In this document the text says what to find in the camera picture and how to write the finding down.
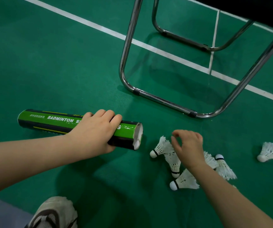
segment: green shuttlecock tube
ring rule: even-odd
[[[56,134],[69,133],[82,119],[82,115],[65,114],[50,111],[27,109],[18,116],[20,126],[51,132]],[[126,149],[139,149],[143,136],[143,125],[140,122],[122,121],[108,141],[109,145]]]

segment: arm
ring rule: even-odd
[[[180,146],[172,137],[172,145],[179,159],[203,188],[224,227],[273,227],[273,219],[205,163],[200,134],[175,130],[173,135],[182,140]]]
[[[107,144],[122,120],[112,110],[86,113],[68,134],[0,142],[0,190],[30,176],[79,160],[109,153]]]

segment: hand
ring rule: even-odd
[[[115,149],[115,146],[108,145],[107,142],[121,121],[122,116],[115,115],[112,110],[101,109],[94,115],[88,112],[70,133],[63,136],[72,144],[79,159],[99,156]]]
[[[206,165],[201,134],[188,130],[175,130],[172,134],[172,146],[190,172],[198,166]],[[176,137],[181,138],[182,146],[179,145]]]

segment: black chair seat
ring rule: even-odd
[[[196,0],[225,12],[273,27],[273,0]]]

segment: chair leg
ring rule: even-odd
[[[209,47],[208,45],[205,44],[200,44],[198,42],[192,41],[190,39],[187,38],[183,38],[179,35],[176,35],[166,29],[162,29],[158,24],[157,24],[157,20],[156,20],[156,16],[157,16],[157,8],[159,5],[159,0],[154,0],[154,6],[152,8],[152,15],[151,15],[151,21],[152,24],[154,25],[155,29],[161,33],[163,36],[168,37],[168,38],[172,38],[175,39],[179,42],[182,42],[184,44],[187,45],[192,45],[202,51],[210,51],[210,52],[214,52],[214,51],[220,51],[225,49],[226,47],[228,47],[230,44],[232,44],[232,42],[234,40],[236,40],[244,31],[246,31],[253,23],[254,21],[249,20],[244,26],[242,26],[242,28],[234,34],[233,37],[231,37],[224,45],[218,46],[218,47]]]
[[[251,79],[256,75],[256,73],[261,69],[261,67],[268,61],[268,59],[273,54],[273,42],[268,46],[268,48],[261,54],[261,56],[257,59],[255,64],[250,68],[250,70],[247,72],[247,74],[243,77],[243,79],[239,82],[239,84],[234,88],[234,90],[231,92],[231,94],[226,98],[226,100],[223,102],[221,107],[216,110],[215,112],[208,113],[208,114],[202,114],[197,113],[196,111],[193,111],[191,109],[182,107],[180,105],[177,105],[173,102],[167,101],[165,99],[162,99],[158,96],[152,95],[144,90],[138,89],[131,84],[128,83],[126,77],[125,77],[125,66],[131,46],[131,41],[133,38],[134,30],[137,24],[137,20],[139,17],[141,5],[143,0],[135,0],[127,36],[125,39],[124,49],[120,61],[120,67],[119,67],[119,77],[123,83],[123,85],[133,92],[135,95],[140,95],[143,97],[146,97],[150,100],[153,100],[157,103],[163,104],[167,107],[170,107],[172,109],[175,109],[177,111],[180,111],[184,114],[187,114],[190,117],[193,118],[211,118],[218,114],[220,114],[222,111],[224,111],[232,102],[233,100],[240,94],[240,92],[246,87],[246,85],[251,81]]]

